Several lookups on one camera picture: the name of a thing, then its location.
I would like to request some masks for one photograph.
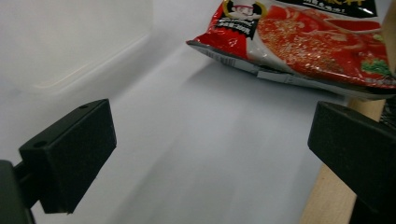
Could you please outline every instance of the food image on package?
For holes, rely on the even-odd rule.
[[[187,43],[254,74],[396,93],[375,0],[224,0],[206,33]]]

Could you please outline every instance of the instant noodle package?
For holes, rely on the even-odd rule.
[[[396,94],[374,0],[223,0],[187,42],[258,77],[361,98]]]

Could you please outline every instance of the translucent plastic bin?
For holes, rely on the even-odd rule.
[[[4,0],[0,67],[23,91],[52,91],[146,35],[150,0]]]

